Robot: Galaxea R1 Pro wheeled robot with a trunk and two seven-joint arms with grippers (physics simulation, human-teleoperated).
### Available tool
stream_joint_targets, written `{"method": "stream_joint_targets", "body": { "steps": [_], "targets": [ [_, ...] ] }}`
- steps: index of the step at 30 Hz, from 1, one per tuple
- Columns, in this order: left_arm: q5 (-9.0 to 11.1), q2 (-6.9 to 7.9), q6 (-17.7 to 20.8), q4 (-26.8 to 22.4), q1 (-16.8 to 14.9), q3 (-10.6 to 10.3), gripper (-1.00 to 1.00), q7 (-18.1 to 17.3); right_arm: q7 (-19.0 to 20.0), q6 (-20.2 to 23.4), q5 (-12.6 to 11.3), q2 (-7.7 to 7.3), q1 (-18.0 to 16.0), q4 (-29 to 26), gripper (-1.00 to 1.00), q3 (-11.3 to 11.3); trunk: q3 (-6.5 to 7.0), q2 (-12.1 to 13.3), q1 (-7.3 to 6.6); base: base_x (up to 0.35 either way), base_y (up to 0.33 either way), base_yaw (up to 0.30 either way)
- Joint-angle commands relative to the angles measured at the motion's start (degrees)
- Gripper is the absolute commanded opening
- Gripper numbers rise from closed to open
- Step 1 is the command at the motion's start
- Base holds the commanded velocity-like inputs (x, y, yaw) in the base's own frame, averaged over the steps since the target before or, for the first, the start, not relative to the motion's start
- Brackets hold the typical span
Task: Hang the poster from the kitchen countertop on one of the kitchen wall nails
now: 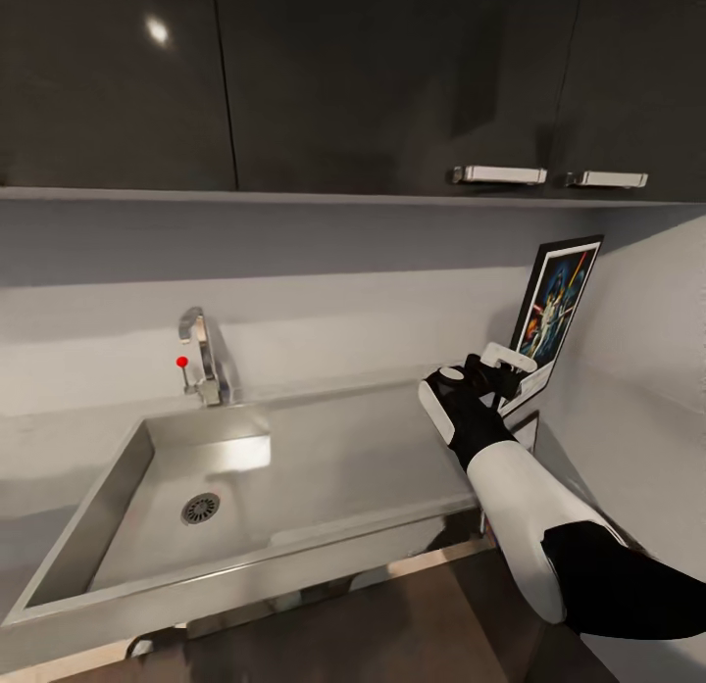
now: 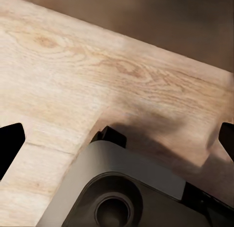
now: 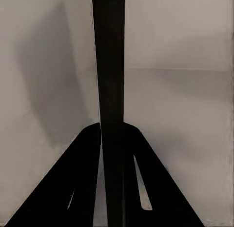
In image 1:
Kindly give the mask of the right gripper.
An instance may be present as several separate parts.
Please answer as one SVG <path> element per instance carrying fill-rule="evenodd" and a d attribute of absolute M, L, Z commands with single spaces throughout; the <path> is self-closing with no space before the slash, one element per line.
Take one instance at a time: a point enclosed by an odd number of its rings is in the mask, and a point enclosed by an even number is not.
<path fill-rule="evenodd" d="M 472 367 L 473 369 L 478 369 L 484 379 L 486 379 L 486 391 L 482 393 L 481 397 L 486 396 L 488 393 L 494 392 L 502 397 L 511 400 L 515 397 L 518 387 L 521 383 L 522 377 L 517 375 L 512 370 L 507 368 L 507 366 L 500 366 L 491 368 L 489 365 L 484 365 L 480 361 L 479 355 L 470 354 L 463 369 L 467 367 Z"/>

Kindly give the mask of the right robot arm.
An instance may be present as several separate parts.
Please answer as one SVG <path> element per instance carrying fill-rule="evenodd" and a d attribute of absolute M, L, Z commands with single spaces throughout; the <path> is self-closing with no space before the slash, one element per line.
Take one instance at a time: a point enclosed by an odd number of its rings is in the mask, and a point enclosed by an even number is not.
<path fill-rule="evenodd" d="M 469 477 L 531 608 L 565 623 L 621 683 L 706 683 L 706 584 L 629 549 L 480 399 L 511 400 L 535 360 L 490 342 L 421 379 L 419 400 Z"/>

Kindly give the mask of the poster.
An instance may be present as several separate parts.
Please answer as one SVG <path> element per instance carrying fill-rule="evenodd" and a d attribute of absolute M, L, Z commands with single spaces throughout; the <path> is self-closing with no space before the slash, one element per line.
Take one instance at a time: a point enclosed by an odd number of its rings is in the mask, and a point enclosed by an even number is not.
<path fill-rule="evenodd" d="M 509 367 L 522 380 L 511 400 L 495 393 L 492 408 L 503 419 L 546 389 L 604 238 L 589 235 L 539 246 L 510 344 L 510 350 L 535 360 L 537 370 Z"/>

